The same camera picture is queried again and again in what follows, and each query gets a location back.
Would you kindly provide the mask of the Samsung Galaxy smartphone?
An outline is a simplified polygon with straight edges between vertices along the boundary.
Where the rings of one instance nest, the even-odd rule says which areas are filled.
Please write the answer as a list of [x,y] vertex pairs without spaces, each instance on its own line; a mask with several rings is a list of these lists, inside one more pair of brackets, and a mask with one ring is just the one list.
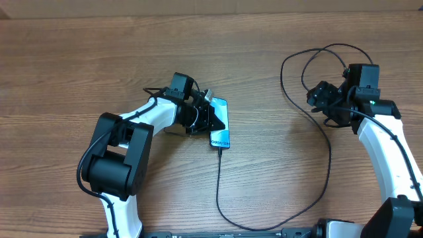
[[230,148],[229,113],[225,99],[214,97],[210,105],[214,108],[214,116],[210,130],[210,145],[223,149]]

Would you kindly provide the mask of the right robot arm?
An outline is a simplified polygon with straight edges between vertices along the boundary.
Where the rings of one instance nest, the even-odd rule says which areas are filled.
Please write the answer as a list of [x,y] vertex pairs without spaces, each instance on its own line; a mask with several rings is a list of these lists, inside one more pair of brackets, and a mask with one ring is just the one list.
[[364,145],[381,191],[381,207],[364,225],[320,219],[312,237],[421,237],[422,173],[407,145],[401,113],[381,99],[379,66],[355,63],[336,87],[321,81],[308,90],[307,103],[335,127],[350,127]]

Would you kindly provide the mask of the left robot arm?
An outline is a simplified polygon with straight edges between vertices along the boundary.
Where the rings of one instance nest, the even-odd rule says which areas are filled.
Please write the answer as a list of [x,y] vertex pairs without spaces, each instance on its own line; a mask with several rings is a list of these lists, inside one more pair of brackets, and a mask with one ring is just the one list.
[[201,91],[192,77],[176,72],[168,87],[144,91],[149,94],[145,105],[100,115],[77,166],[79,188],[102,202],[108,225],[103,237],[143,237],[136,196],[158,132],[180,124],[186,136],[209,134],[211,147],[230,147],[227,101]]

